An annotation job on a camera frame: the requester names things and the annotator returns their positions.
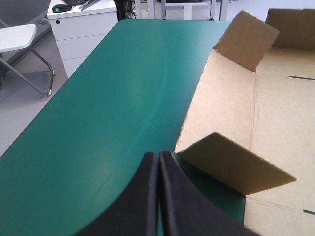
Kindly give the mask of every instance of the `cardboard box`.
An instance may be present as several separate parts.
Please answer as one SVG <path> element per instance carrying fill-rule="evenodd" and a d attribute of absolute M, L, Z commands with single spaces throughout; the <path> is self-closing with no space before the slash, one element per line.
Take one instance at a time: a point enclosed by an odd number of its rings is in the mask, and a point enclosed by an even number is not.
<path fill-rule="evenodd" d="M 315 233 L 303 212 L 315 211 L 314 32 L 315 10 L 270 9 L 266 23 L 240 12 L 209 56 L 175 149 L 218 132 L 297 177 L 247 196 L 245 226 L 262 236 Z"/>

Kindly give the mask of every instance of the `metal chair leg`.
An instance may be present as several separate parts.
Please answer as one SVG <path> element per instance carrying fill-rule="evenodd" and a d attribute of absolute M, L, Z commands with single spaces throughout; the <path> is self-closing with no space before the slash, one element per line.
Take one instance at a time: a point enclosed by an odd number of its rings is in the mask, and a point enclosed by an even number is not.
<path fill-rule="evenodd" d="M 166 0 L 161 0 L 161 16 L 162 19 L 166 19 Z"/>
<path fill-rule="evenodd" d="M 38 54 L 33 48 L 30 48 L 30 51 L 32 53 L 35 54 L 35 56 L 37 56 L 43 63 L 45 63 L 47 65 L 47 67 L 49 68 L 49 91 L 41 91 L 40 89 L 38 89 L 31 81 L 29 81 L 25 76 L 23 76 L 20 72 L 18 72 L 16 69 L 14 69 L 10 64 L 8 64 L 5 60 L 3 60 L 2 58 L 0 58 L 0 62 L 6 66 L 8 69 L 10 69 L 11 71 L 13 71 L 17 76 L 19 76 L 24 82 L 26 82 L 29 86 L 31 86 L 33 89 L 35 89 L 37 92 L 39 92 L 42 95 L 46 95 L 49 96 L 51 95 L 51 87 L 53 85 L 53 77 L 54 77 L 54 70 L 51 67 L 51 65 L 40 55 Z"/>

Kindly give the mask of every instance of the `white table leg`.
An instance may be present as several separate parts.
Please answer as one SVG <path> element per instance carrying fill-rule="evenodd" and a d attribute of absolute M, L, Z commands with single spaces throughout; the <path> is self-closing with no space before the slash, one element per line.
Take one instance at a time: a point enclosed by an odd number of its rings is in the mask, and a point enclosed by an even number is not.
<path fill-rule="evenodd" d="M 220 21 L 226 21 L 228 0 L 222 0 L 220 9 Z"/>
<path fill-rule="evenodd" d="M 215 15 L 216 15 L 216 3 L 217 0 L 211 0 L 211 10 L 210 10 L 210 19 L 215 19 Z"/>
<path fill-rule="evenodd" d="M 148 17 L 149 19 L 156 18 L 155 0 L 147 0 L 148 3 Z"/>
<path fill-rule="evenodd" d="M 137 19 L 142 19 L 142 12 L 141 12 L 141 3 L 140 0 L 134 0 L 134 4 L 136 5 L 136 15 Z"/>
<path fill-rule="evenodd" d="M 192 20 L 192 6 L 184 6 L 184 20 Z"/>

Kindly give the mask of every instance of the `computer mouse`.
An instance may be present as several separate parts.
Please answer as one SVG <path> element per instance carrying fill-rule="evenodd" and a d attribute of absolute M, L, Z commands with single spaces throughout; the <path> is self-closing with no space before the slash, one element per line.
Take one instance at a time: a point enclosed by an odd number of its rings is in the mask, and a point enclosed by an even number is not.
<path fill-rule="evenodd" d="M 53 6 L 53 12 L 54 13 L 60 13 L 60 12 L 65 12 L 65 11 L 69 11 L 71 10 L 71 6 L 70 5 L 66 5 L 66 4 L 57 4 Z"/>

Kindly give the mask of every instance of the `box flap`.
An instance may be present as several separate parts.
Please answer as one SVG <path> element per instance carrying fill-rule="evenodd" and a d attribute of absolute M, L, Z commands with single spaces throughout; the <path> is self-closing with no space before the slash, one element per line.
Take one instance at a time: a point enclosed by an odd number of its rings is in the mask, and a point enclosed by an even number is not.
<path fill-rule="evenodd" d="M 219 133 L 212 133 L 177 154 L 244 195 L 296 180 Z"/>
<path fill-rule="evenodd" d="M 192 98 L 175 151 L 218 132 L 249 149 L 255 73 L 212 51 Z"/>
<path fill-rule="evenodd" d="M 266 23 L 280 30 L 273 46 L 315 50 L 315 9 L 269 9 Z"/>
<path fill-rule="evenodd" d="M 277 29 L 241 11 L 214 49 L 246 69 L 255 71 L 278 34 Z"/>

